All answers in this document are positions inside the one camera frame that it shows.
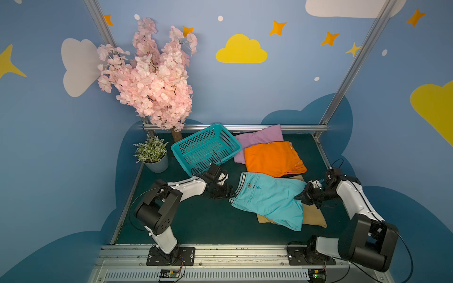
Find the beige pants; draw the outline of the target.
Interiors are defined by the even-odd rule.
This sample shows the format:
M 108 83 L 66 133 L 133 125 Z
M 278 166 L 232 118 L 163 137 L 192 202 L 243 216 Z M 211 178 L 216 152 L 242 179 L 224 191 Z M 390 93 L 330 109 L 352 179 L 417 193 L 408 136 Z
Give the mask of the beige pants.
M 322 228 L 327 228 L 326 220 L 322 214 L 322 211 L 318 209 L 315 205 L 303 205 L 304 218 L 303 225 L 312 225 L 312 226 L 321 226 Z M 270 220 L 262 215 L 257 214 L 257 219 L 260 224 L 277 223 L 273 220 Z

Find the teal pants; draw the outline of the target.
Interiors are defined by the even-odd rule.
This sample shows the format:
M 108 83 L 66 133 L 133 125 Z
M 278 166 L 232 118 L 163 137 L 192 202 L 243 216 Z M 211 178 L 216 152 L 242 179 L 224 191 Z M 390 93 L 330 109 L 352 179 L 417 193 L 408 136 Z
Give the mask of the teal pants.
M 303 204 L 295 197 L 304 191 L 306 185 L 297 179 L 244 172 L 230 203 L 234 208 L 256 213 L 299 232 L 303 225 Z

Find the teal plastic basket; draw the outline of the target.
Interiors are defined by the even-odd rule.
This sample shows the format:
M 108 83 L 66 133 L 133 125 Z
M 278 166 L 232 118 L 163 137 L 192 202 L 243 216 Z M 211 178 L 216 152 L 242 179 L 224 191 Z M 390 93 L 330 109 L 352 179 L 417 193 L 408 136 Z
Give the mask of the teal plastic basket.
M 171 146 L 174 157 L 190 176 L 199 176 L 214 163 L 232 159 L 243 147 L 223 125 L 217 123 Z

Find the orange pants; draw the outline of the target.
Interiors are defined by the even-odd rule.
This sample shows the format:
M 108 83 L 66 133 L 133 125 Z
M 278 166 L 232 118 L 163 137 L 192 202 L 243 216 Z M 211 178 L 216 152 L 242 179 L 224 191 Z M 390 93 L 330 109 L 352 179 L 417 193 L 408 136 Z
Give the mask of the orange pants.
M 307 167 L 289 141 L 253 145 L 244 150 L 244 157 L 247 171 L 252 173 L 280 178 L 307 172 Z

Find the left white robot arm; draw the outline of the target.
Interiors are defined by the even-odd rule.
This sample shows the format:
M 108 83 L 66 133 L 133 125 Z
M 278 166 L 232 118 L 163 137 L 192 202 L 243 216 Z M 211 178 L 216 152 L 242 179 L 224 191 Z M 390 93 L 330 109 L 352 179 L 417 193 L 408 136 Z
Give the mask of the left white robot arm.
M 201 177 L 193 176 L 179 182 L 158 180 L 148 190 L 133 216 L 144 226 L 145 231 L 155 242 L 158 251 L 170 255 L 178 245 L 171 224 L 184 200 L 202 195 L 208 187 L 213 187 L 214 195 L 229 197 L 230 187 L 227 185 L 229 174 L 211 175 L 205 172 Z

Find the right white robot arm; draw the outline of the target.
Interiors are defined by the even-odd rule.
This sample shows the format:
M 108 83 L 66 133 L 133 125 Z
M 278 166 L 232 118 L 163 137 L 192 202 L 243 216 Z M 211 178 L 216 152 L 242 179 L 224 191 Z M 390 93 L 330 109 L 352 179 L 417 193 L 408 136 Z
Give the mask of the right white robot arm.
M 389 270 L 399 231 L 387 223 L 373 208 L 358 178 L 328 175 L 326 183 L 311 181 L 295 197 L 306 205 L 317 208 L 327 200 L 340 199 L 350 222 L 340 238 L 312 236 L 304 251 L 311 264 L 342 259 L 366 268 L 386 272 Z

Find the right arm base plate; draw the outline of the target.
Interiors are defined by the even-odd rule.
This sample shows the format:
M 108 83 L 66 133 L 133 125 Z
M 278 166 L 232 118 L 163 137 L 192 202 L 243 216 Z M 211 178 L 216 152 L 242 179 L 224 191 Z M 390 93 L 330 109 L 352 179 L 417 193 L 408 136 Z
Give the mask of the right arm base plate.
M 291 266 L 303 265 L 336 265 L 332 257 L 319 254 L 310 246 L 290 244 L 286 247 L 287 259 Z

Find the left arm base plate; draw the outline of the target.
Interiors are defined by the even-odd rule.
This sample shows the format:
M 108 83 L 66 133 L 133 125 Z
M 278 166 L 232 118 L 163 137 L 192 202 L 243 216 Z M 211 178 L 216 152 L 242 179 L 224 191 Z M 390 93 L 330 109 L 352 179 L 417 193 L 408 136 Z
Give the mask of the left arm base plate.
M 164 253 L 156 246 L 149 250 L 146 265 L 147 266 L 193 266 L 195 260 L 195 247 L 177 246 L 169 254 Z

